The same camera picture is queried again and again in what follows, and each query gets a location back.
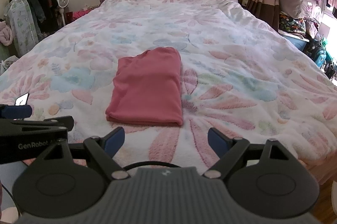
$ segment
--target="white fan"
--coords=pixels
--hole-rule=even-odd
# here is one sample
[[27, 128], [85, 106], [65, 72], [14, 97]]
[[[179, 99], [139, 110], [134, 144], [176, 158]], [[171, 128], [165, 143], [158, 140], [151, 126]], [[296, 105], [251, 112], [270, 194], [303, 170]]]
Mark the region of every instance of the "white fan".
[[68, 5], [69, 0], [56, 0], [57, 3], [59, 4], [60, 7], [60, 13], [62, 15], [62, 22], [63, 22], [63, 26], [65, 26], [65, 21], [64, 21], [64, 8]]

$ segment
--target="blue storage box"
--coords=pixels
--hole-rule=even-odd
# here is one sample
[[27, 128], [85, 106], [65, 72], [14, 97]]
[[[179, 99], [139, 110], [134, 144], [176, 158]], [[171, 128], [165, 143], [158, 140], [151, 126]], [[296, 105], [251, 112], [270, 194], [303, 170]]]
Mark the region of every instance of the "blue storage box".
[[292, 35], [290, 33], [284, 32], [282, 30], [278, 30], [278, 33], [286, 38], [287, 40], [289, 40], [294, 46], [297, 47], [298, 50], [303, 51], [305, 45], [307, 44], [307, 42], [309, 42], [308, 39], [301, 39], [300, 37], [296, 36], [296, 35]]

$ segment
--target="floral bedspread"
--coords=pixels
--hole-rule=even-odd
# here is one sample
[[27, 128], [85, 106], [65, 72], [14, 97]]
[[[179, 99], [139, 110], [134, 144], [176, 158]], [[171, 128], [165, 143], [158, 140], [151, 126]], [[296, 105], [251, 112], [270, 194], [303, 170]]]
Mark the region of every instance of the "floral bedspread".
[[237, 0], [106, 0], [46, 38], [0, 77], [0, 103], [29, 92], [32, 120], [72, 115], [70, 142], [104, 136], [118, 59], [158, 46], [182, 60], [181, 128], [122, 125], [122, 166], [160, 160], [196, 166], [218, 158], [216, 127], [252, 143], [280, 140], [297, 158], [337, 149], [337, 92], [318, 67]]

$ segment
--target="white bag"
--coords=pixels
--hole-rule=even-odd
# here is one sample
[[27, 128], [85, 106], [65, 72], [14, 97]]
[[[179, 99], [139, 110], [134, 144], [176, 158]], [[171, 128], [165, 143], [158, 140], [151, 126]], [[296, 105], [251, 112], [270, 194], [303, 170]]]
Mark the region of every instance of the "white bag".
[[311, 18], [316, 3], [315, 0], [280, 0], [280, 10], [293, 19]]
[[1, 61], [0, 76], [11, 66], [12, 63], [16, 62], [19, 58], [17, 56], [11, 56], [4, 61]]

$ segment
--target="pink folded cloth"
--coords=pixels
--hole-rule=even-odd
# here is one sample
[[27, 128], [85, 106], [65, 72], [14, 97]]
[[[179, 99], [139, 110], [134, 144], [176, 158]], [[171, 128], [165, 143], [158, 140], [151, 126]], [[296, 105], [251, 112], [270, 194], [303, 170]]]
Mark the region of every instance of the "pink folded cloth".
[[88, 10], [80, 10], [80, 11], [76, 11], [72, 14], [72, 21], [76, 21], [77, 19], [83, 17], [84, 15], [88, 14], [90, 11], [92, 11], [92, 9], [88, 9]]
[[181, 126], [180, 69], [179, 52], [172, 47], [119, 59], [107, 120]]

